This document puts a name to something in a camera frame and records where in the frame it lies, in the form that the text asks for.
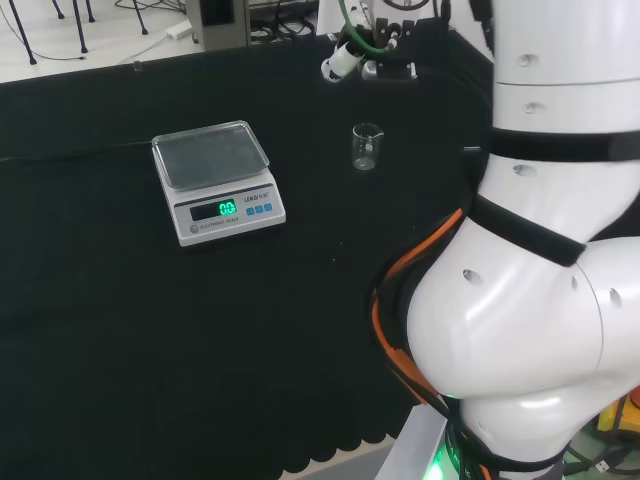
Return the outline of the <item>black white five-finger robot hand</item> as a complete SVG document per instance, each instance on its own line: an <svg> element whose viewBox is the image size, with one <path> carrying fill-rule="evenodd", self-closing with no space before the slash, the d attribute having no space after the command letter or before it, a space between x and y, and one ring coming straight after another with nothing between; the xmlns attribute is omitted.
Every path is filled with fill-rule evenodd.
<svg viewBox="0 0 640 480"><path fill-rule="evenodd" d="M327 1L321 12L333 8L336 21L328 27L319 20L318 30L334 41L329 57L321 64L330 83L359 75L368 82L412 82L418 77L410 48L415 40L417 18L408 13L409 1L387 1L378 15L374 1Z"/></svg>

